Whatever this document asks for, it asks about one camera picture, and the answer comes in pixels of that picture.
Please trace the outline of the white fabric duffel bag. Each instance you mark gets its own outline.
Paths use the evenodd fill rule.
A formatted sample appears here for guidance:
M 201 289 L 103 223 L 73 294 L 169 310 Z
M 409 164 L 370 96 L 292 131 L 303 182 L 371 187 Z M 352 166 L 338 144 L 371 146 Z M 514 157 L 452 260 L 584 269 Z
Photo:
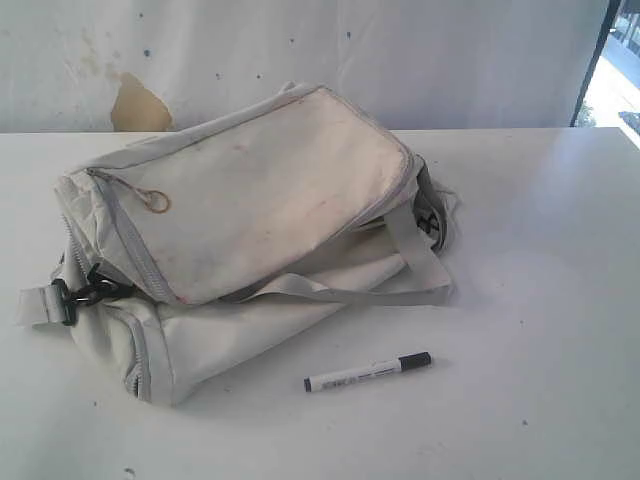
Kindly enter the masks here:
M 69 242 L 18 321 L 67 331 L 173 406 L 350 305 L 438 305 L 452 193 L 323 86 L 89 160 L 54 188 Z

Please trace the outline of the black and white marker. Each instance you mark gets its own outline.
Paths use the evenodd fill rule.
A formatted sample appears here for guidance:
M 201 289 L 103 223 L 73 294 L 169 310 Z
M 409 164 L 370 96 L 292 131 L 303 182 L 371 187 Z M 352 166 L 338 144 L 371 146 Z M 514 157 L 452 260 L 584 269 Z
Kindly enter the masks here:
M 362 366 L 306 377 L 303 380 L 307 393 L 319 392 L 327 389 L 357 384 L 370 379 L 386 375 L 404 373 L 406 371 L 421 369 L 432 364 L 429 352 L 419 352 L 400 356 L 392 360 L 377 362 L 369 366 Z

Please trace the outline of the black window frame post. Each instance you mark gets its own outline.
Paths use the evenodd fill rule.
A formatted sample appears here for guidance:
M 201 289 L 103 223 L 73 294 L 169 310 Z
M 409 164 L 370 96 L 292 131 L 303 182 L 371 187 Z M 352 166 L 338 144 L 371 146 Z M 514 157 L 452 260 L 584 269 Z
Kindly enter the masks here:
M 610 29 L 612 28 L 612 26 L 615 23 L 615 18 L 618 14 L 619 8 L 621 6 L 622 1 L 621 0 L 609 0 L 608 4 L 607 4 L 607 9 L 605 11 L 605 15 L 603 18 L 603 21 L 601 23 L 600 29 L 599 29 L 599 33 L 598 33 L 598 37 L 592 52 L 592 56 L 591 59 L 589 61 L 586 73 L 583 77 L 583 81 L 582 84 L 580 86 L 580 90 L 576 99 L 576 103 L 574 106 L 574 111 L 571 117 L 571 121 L 569 126 L 570 127 L 575 127 L 576 126 L 576 122 L 579 116 L 579 112 L 580 109 L 583 105 L 583 101 L 585 99 L 586 93 L 588 91 L 589 85 L 591 83 L 592 77 L 594 75 L 597 63 L 599 61 L 599 58 L 601 56 L 601 53 L 604 49 L 604 46 L 606 44 L 606 41 L 608 39 L 609 33 L 610 33 Z

